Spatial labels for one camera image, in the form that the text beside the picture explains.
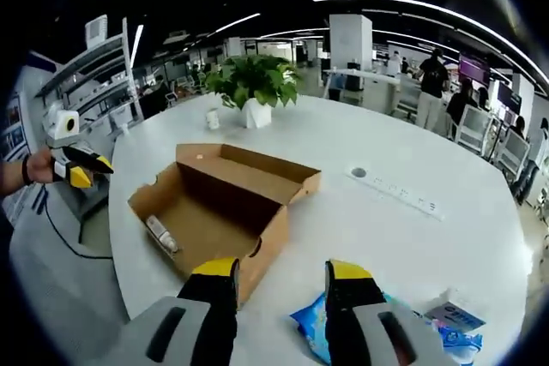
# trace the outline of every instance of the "green leaves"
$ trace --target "green leaves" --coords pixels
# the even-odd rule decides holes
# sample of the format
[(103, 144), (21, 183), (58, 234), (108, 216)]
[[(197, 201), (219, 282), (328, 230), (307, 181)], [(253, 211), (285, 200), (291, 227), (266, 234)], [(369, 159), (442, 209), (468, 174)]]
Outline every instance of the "green leaves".
[(298, 98), (295, 81), (299, 75), (286, 59), (273, 56), (230, 57), (220, 72), (211, 72), (206, 79), (208, 90), (221, 94), (223, 105), (242, 109), (248, 99), (261, 105), (276, 107), (278, 99), (284, 106)]

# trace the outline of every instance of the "white flower pot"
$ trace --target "white flower pot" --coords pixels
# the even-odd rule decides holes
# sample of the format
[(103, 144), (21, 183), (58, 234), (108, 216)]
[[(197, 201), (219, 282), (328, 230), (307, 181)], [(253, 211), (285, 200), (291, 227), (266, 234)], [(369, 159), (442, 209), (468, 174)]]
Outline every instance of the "white flower pot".
[(242, 109), (243, 124), (247, 129), (259, 129), (271, 123), (270, 105), (261, 105), (256, 98), (249, 99)]

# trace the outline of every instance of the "white round table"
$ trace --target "white round table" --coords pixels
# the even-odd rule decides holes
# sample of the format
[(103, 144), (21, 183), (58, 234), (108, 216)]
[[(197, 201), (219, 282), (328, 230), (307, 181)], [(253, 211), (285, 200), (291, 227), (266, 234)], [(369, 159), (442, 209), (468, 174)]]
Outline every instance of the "white round table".
[[(218, 107), (221, 128), (206, 128)], [(186, 142), (225, 142), (322, 171), (319, 191), (291, 205), (290, 239), (244, 308), (232, 364), (317, 364), (292, 312), (324, 289), (324, 262), (371, 271), (378, 285), (413, 308), (455, 287), (486, 306), (484, 348), (475, 365), (495, 364), (518, 336), (528, 253), (501, 173), (464, 148), (363, 108), (301, 96), (273, 110), (262, 129), (238, 126), (238, 112), (212, 94), (184, 102), (118, 137), (109, 192), (112, 254), (130, 318), (182, 280), (148, 239), (127, 200), (175, 160)], [(361, 166), (437, 202), (439, 221), (347, 172)]]

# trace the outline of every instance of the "open shoe box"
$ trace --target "open shoe box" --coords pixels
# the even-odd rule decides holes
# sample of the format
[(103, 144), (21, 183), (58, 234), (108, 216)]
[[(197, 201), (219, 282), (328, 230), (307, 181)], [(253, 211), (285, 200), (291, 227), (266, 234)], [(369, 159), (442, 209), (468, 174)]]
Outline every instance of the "open shoe box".
[(185, 277), (205, 261), (240, 259), (244, 303), (288, 239), (287, 205), (314, 193), (320, 171), (221, 144), (183, 144), (176, 162), (128, 203), (142, 222), (156, 216), (179, 246), (172, 254)]

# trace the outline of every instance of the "cable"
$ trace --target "cable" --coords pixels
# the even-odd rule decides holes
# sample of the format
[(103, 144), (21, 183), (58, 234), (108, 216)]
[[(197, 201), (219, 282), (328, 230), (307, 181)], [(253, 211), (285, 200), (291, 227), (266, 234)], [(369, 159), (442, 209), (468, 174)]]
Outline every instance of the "cable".
[(63, 235), (61, 235), (61, 233), (59, 232), (59, 230), (57, 229), (57, 227), (55, 226), (55, 224), (53, 223), (53, 221), (51, 220), (51, 216), (50, 216), (50, 212), (48, 211), (48, 200), (47, 200), (47, 197), (45, 199), (45, 202), (44, 202), (44, 209), (45, 209), (45, 215), (48, 217), (48, 220), (50, 220), (50, 223), (51, 223), (51, 227), (53, 227), (53, 230), (57, 233), (57, 235), (59, 236), (59, 238), (63, 241), (63, 243), (65, 243), (65, 246), (67, 246), (70, 251), (72, 253), (74, 253), (75, 255), (77, 255), (78, 257), (82, 257), (84, 259), (93, 259), (93, 260), (100, 260), (100, 261), (111, 261), (112, 260), (112, 256), (90, 256), (90, 255), (82, 255), (80, 253), (78, 253), (76, 250), (74, 250), (72, 248), (72, 246), (70, 246), (69, 242), (67, 242), (65, 240), (65, 238), (63, 237)]

